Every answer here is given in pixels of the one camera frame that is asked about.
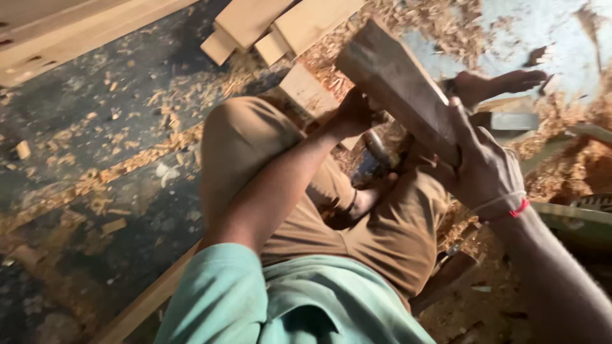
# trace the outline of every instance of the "wrist string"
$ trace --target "wrist string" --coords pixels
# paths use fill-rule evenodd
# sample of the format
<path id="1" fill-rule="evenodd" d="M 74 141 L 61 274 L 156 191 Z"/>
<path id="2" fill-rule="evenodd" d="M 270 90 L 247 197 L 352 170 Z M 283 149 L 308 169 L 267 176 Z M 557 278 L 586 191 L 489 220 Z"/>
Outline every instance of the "wrist string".
<path id="1" fill-rule="evenodd" d="M 495 204 L 495 203 L 497 203 L 499 201 L 507 200 L 510 197 L 516 196 L 516 195 L 523 195 L 523 197 L 525 197 L 525 196 L 527 196 L 527 193 L 525 191 L 514 191 L 514 192 L 507 193 L 505 195 L 502 195 L 502 196 L 499 196 L 497 198 L 494 198 L 494 199 L 492 199 L 492 200 L 490 200 L 490 201 L 488 201 L 488 202 L 486 202 L 484 204 L 481 204 L 480 206 L 477 206 L 476 208 L 474 208 L 472 210 L 472 212 L 477 214 L 477 211 L 479 211 L 479 210 L 482 210 L 482 209 L 484 209 L 484 208 L 486 208 L 486 207 L 488 207 L 488 206 L 490 206 L 492 204 Z"/>

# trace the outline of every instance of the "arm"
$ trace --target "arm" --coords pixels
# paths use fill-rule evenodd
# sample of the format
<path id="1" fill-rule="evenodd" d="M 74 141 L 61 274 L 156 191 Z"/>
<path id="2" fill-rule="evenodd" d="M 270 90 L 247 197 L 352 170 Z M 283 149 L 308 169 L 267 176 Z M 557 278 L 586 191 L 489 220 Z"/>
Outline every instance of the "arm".
<path id="1" fill-rule="evenodd" d="M 429 172 L 504 243 L 521 277 L 529 317 L 543 342 L 612 342 L 612 304 L 593 279 L 527 207 L 510 211 L 525 196 L 516 155 L 500 147 L 490 133 L 473 129 L 459 99 L 451 99 L 450 120 L 457 133 L 462 163 L 454 170 L 439 163 Z"/>
<path id="2" fill-rule="evenodd" d="M 329 122 L 273 159 L 236 195 L 220 220 L 212 224 L 199 249 L 233 242 L 261 253 L 332 148 L 344 138 L 369 129 L 372 116 L 362 93 L 351 90 Z"/>

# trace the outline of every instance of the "shirt sleeve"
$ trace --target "shirt sleeve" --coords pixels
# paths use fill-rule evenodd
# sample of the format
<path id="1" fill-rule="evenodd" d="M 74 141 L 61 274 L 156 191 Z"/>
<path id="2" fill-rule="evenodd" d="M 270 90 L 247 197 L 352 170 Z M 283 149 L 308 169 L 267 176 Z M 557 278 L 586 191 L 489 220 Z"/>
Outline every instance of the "shirt sleeve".
<path id="1" fill-rule="evenodd" d="M 266 312 L 259 257 L 239 244 L 213 245 L 185 269 L 154 343 L 255 343 Z"/>

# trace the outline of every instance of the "knee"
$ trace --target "knee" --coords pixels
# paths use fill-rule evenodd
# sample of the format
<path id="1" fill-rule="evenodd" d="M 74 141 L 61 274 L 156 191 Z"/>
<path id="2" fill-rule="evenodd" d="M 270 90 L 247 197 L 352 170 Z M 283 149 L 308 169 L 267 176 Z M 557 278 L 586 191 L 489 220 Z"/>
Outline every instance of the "knee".
<path id="1" fill-rule="evenodd" d="M 235 127 L 252 121 L 252 97 L 237 97 L 228 99 L 217 105 L 204 121 L 205 130 Z"/>

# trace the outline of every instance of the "red thread bracelet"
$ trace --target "red thread bracelet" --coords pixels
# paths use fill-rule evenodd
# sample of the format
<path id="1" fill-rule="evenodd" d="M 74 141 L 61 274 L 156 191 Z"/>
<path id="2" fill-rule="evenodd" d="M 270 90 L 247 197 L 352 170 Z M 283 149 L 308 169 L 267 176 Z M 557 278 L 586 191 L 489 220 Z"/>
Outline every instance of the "red thread bracelet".
<path id="1" fill-rule="evenodd" d="M 529 200 L 523 197 L 523 199 L 521 200 L 521 206 L 515 211 L 510 211 L 510 215 L 512 215 L 512 217 L 514 218 L 517 218 L 523 212 L 523 210 L 527 209 L 528 206 Z"/>
<path id="2" fill-rule="evenodd" d="M 529 200 L 527 198 L 523 197 L 521 199 L 521 206 L 518 207 L 517 210 L 509 211 L 508 214 L 510 214 L 513 218 L 517 218 L 525 209 L 527 209 L 528 206 L 529 206 Z M 504 214 L 502 216 L 495 217 L 495 218 L 490 219 L 490 220 L 484 220 L 484 221 L 480 221 L 480 217 L 479 217 L 479 222 L 480 223 L 488 223 L 488 222 L 492 222 L 492 221 L 497 221 L 497 220 L 503 218 L 504 216 L 506 216 L 506 214 Z"/>

